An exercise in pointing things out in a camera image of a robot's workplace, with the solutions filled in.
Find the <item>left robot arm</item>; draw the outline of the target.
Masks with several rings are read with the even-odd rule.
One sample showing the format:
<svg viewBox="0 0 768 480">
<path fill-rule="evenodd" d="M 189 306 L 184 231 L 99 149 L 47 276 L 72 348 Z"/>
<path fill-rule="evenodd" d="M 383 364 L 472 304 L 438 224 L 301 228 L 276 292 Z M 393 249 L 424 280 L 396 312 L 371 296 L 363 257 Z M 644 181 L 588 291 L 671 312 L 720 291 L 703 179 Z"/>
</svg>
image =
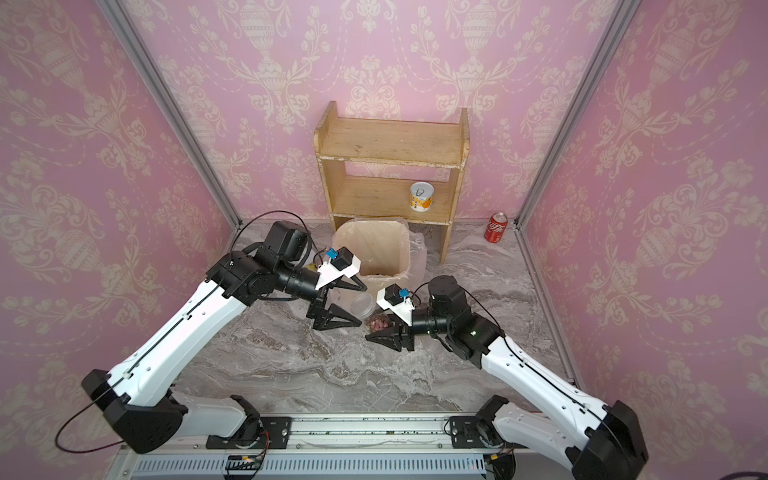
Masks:
<svg viewBox="0 0 768 480">
<path fill-rule="evenodd" d="M 146 454 L 181 437 L 216 437 L 239 448 L 267 439 L 260 413 L 244 397 L 175 394 L 172 385 L 223 327 L 259 301 L 307 301 L 306 316 L 318 331 L 360 326 L 358 318 L 327 301 L 334 288 L 367 289 L 358 276 L 360 259 L 340 247 L 309 268 L 313 248 L 301 218 L 274 222 L 265 240 L 218 260 L 187 302 L 134 353 L 84 377 L 81 386 L 91 405 L 120 443 Z"/>
</svg>

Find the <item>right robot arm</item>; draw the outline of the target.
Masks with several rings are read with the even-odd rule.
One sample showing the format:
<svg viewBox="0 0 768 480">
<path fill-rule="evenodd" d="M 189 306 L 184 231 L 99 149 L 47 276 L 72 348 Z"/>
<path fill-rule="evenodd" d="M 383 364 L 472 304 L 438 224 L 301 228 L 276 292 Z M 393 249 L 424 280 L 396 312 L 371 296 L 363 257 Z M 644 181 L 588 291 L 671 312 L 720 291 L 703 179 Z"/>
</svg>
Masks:
<svg viewBox="0 0 768 480">
<path fill-rule="evenodd" d="M 497 398 L 478 411 L 486 431 L 560 464 L 576 479 L 636 479 L 649 455 L 636 412 L 608 405 L 543 366 L 516 344 L 489 312 L 473 312 L 472 295 L 449 275 L 433 278 L 428 298 L 397 284 L 380 290 L 377 305 L 390 327 L 367 335 L 369 342 L 411 351 L 427 335 L 458 358 L 504 382 L 537 407 L 530 413 Z"/>
</svg>

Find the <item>clear jar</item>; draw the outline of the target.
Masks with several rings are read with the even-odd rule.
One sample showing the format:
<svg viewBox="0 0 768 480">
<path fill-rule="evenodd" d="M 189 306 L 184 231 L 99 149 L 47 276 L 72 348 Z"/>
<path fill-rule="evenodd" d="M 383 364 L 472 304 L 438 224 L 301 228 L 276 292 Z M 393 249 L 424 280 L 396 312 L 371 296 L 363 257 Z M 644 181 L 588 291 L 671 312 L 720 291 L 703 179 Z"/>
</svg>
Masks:
<svg viewBox="0 0 768 480">
<path fill-rule="evenodd" d="M 356 297 L 350 305 L 350 312 L 369 329 L 370 333 L 383 331 L 392 326 L 388 316 L 369 294 Z"/>
</svg>

